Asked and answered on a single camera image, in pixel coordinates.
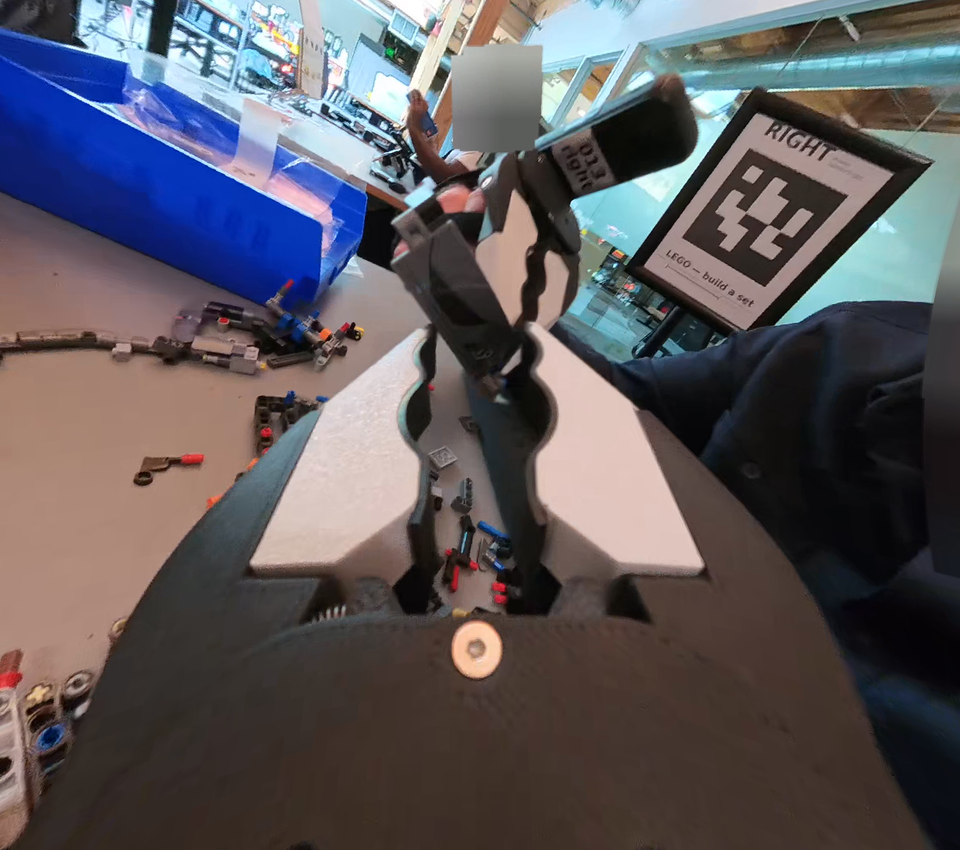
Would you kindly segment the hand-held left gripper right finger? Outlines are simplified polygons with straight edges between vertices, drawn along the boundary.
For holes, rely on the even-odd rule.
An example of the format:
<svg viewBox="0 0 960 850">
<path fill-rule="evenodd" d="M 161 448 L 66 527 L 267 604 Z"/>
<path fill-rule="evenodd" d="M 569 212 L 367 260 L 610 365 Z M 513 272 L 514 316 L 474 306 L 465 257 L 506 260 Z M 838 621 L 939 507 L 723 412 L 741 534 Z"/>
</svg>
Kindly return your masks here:
<svg viewBox="0 0 960 850">
<path fill-rule="evenodd" d="M 523 328 L 523 608 L 580 580 L 694 579 L 706 561 L 639 410 L 538 324 Z"/>
</svg>

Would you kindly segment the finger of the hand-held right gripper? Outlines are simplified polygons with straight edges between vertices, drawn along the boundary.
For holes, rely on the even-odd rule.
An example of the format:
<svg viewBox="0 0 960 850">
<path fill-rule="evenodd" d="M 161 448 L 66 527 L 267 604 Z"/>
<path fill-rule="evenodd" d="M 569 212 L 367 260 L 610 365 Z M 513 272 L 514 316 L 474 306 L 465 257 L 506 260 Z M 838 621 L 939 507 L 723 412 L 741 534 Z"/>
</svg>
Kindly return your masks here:
<svg viewBox="0 0 960 850">
<path fill-rule="evenodd" d="M 475 260 L 510 327 L 522 317 L 527 255 L 536 244 L 536 223 L 518 193 L 511 193 L 501 230 L 480 239 Z"/>
<path fill-rule="evenodd" d="M 551 329 L 570 308 L 579 285 L 580 256 L 535 245 L 528 252 L 523 322 Z"/>
</svg>

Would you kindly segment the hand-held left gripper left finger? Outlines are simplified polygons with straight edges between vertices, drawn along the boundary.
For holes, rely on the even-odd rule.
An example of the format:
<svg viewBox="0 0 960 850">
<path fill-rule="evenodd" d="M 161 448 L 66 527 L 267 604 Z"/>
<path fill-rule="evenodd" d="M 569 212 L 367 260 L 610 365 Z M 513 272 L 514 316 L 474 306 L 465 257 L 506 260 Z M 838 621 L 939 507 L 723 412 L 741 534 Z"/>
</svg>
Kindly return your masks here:
<svg viewBox="0 0 960 850">
<path fill-rule="evenodd" d="M 250 559 L 255 577 L 379 580 L 407 612 L 428 610 L 442 559 L 419 439 L 436 350 L 434 327 L 415 329 L 318 412 Z"/>
</svg>

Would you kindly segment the black lego frame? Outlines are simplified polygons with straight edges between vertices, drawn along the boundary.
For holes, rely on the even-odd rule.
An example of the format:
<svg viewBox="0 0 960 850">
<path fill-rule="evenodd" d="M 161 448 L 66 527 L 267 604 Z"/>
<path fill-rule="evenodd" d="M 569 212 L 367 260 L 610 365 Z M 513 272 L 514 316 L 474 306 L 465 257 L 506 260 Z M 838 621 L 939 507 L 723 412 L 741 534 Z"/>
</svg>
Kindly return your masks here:
<svg viewBox="0 0 960 850">
<path fill-rule="evenodd" d="M 483 463 L 497 508 L 499 532 L 509 539 L 503 573 L 492 568 L 500 606 L 511 614 L 523 608 L 523 529 L 530 513 L 523 488 L 523 313 L 510 327 L 476 260 L 460 217 L 448 215 L 436 199 L 408 210 L 393 225 L 406 248 L 392 264 L 429 322 L 462 366 L 469 415 L 478 434 Z"/>
</svg>

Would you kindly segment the lego car chassis assembly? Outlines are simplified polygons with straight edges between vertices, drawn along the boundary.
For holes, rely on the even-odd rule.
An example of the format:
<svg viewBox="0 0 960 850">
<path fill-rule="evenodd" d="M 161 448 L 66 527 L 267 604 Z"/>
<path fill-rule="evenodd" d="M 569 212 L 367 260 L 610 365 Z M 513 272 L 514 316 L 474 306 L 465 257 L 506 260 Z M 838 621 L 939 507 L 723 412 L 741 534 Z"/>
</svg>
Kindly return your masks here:
<svg viewBox="0 0 960 850">
<path fill-rule="evenodd" d="M 22 662 L 19 650 L 2 653 L 1 822 L 8 841 L 25 827 L 74 747 L 98 677 L 80 670 L 22 690 Z"/>
</svg>

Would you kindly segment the person's right forearm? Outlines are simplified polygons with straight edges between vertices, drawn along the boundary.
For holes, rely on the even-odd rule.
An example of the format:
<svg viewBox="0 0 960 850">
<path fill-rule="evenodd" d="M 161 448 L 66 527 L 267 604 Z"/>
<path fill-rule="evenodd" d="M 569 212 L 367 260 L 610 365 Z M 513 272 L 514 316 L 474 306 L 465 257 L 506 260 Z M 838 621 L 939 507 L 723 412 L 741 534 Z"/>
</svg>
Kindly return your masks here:
<svg viewBox="0 0 960 850">
<path fill-rule="evenodd" d="M 795 464 L 824 321 L 736 333 L 696 352 L 614 362 L 558 325 L 552 334 L 704 464 Z"/>
</svg>

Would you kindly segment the scattered loose lego pieces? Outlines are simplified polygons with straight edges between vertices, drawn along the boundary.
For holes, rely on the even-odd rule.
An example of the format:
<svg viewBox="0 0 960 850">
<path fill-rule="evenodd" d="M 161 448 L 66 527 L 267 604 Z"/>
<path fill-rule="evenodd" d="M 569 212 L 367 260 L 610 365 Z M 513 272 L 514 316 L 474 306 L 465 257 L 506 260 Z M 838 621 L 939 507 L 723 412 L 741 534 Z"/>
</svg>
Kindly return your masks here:
<svg viewBox="0 0 960 850">
<path fill-rule="evenodd" d="M 308 319 L 300 320 L 283 309 L 285 296 L 290 292 L 293 281 L 286 282 L 269 301 L 270 317 L 261 317 L 264 326 L 255 330 L 254 340 L 265 358 L 267 369 L 282 369 L 296 365 L 311 364 L 318 369 L 324 368 L 334 358 L 341 358 L 349 352 L 349 341 L 363 339 L 365 329 L 355 321 L 346 321 L 332 329 L 323 324 L 319 313 L 313 313 Z M 152 343 L 122 341 L 116 343 L 112 357 L 119 361 L 134 353 L 149 354 Z M 251 472 L 273 448 L 281 436 L 302 420 L 309 412 L 320 411 L 330 401 L 325 395 L 310 399 L 298 395 L 294 389 L 282 396 L 258 395 L 254 401 L 253 432 L 254 457 L 249 465 L 239 471 L 234 481 L 239 482 Z M 494 568 L 499 575 L 503 573 L 502 562 L 508 557 L 509 539 L 504 532 L 495 530 L 484 521 L 473 522 L 476 517 L 474 482 L 464 477 L 457 485 L 456 493 L 446 498 L 439 484 L 442 470 L 454 463 L 450 448 L 442 447 L 432 451 L 428 467 L 429 494 L 433 508 L 440 511 L 444 504 L 458 516 L 459 536 L 457 548 L 448 548 L 444 552 L 442 585 L 454 593 L 462 574 L 467 570 L 475 571 L 480 566 Z"/>
</svg>

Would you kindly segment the person's right hand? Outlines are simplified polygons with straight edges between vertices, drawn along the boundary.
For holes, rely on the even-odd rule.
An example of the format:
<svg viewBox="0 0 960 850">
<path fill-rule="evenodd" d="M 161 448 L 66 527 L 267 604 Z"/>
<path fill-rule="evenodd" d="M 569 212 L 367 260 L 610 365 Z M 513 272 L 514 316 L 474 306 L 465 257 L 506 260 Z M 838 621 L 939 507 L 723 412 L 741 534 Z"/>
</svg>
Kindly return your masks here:
<svg viewBox="0 0 960 850">
<path fill-rule="evenodd" d="M 434 196 L 438 206 L 448 215 L 483 214 L 486 211 L 486 196 L 480 187 L 471 188 L 465 184 L 451 184 L 438 189 Z"/>
</svg>

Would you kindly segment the framed marker poster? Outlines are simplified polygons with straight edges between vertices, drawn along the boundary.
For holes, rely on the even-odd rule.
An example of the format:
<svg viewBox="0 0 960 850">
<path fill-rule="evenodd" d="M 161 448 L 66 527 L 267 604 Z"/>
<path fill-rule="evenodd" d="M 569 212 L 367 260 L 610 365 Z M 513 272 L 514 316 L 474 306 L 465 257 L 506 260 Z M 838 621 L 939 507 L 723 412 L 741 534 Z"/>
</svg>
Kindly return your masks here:
<svg viewBox="0 0 960 850">
<path fill-rule="evenodd" d="M 932 164 L 752 89 L 627 270 L 718 332 L 774 325 Z"/>
</svg>

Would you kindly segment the background workbench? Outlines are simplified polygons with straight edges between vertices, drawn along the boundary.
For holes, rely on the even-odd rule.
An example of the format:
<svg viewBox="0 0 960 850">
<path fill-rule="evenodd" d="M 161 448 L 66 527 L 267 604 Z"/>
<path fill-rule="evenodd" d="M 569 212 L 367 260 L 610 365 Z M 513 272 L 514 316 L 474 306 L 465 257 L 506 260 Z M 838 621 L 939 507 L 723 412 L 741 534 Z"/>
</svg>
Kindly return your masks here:
<svg viewBox="0 0 960 850">
<path fill-rule="evenodd" d="M 294 115 L 282 128 L 278 143 L 392 209 L 408 208 L 406 193 L 396 193 L 387 181 L 371 172 L 382 156 L 378 148 L 350 135 L 338 124 Z"/>
</svg>

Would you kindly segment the person's torso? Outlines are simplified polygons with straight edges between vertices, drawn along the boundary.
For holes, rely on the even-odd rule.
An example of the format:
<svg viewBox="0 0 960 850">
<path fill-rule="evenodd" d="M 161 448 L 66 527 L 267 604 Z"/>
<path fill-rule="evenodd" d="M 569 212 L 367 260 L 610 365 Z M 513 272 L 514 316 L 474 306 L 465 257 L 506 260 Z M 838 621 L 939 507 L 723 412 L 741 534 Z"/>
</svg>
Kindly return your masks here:
<svg viewBox="0 0 960 850">
<path fill-rule="evenodd" d="M 958 636 L 903 579 L 930 544 L 923 382 L 932 306 L 848 302 L 684 355 L 688 439 L 786 552 L 851 664 L 935 848 L 958 845 Z"/>
</svg>

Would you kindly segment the empty clear plastic bags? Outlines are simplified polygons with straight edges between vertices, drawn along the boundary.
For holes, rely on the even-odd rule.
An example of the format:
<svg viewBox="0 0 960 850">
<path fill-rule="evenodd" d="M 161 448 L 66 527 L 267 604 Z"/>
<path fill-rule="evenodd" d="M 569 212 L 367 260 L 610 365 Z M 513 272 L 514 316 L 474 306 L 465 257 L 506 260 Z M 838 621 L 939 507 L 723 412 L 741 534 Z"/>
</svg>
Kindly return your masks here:
<svg viewBox="0 0 960 850">
<path fill-rule="evenodd" d="M 330 256 L 351 187 L 295 148 L 292 116 L 142 51 L 131 54 L 121 93 L 114 110 L 125 122 L 315 220 Z"/>
</svg>

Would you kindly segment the tall cardboard sheet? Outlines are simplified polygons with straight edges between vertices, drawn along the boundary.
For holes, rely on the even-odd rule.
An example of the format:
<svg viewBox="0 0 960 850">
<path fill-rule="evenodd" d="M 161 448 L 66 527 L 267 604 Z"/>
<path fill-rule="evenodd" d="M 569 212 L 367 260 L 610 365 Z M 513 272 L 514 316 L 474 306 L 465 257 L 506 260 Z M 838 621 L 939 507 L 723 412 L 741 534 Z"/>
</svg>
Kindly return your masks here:
<svg viewBox="0 0 960 850">
<path fill-rule="evenodd" d="M 298 2 L 301 27 L 297 41 L 296 85 L 306 97 L 322 100 L 328 86 L 328 65 L 320 1 Z"/>
</svg>

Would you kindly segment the blue bin holding plastic bags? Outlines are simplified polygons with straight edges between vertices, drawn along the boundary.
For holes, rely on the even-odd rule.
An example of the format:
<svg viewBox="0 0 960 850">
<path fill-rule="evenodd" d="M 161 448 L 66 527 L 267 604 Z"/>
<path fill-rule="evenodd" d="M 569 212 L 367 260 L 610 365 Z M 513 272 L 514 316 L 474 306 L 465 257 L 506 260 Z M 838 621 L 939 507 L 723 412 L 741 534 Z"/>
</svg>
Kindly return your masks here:
<svg viewBox="0 0 960 850">
<path fill-rule="evenodd" d="M 288 148 L 230 170 L 241 125 L 120 60 L 2 29 L 2 193 L 264 303 L 312 302 L 363 235 L 367 197 Z"/>
</svg>

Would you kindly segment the grey lego cylinder bracket assembly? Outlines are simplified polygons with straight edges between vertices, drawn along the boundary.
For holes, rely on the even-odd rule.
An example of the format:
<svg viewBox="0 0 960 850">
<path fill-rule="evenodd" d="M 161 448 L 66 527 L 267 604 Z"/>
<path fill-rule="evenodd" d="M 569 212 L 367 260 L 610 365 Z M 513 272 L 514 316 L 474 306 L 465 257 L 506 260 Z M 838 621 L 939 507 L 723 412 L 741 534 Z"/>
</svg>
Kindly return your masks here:
<svg viewBox="0 0 960 850">
<path fill-rule="evenodd" d="M 148 353 L 164 364 L 208 364 L 231 373 L 254 376 L 267 369 L 255 341 L 264 326 L 254 311 L 218 301 L 185 307 L 173 318 L 171 332 L 157 337 Z"/>
</svg>

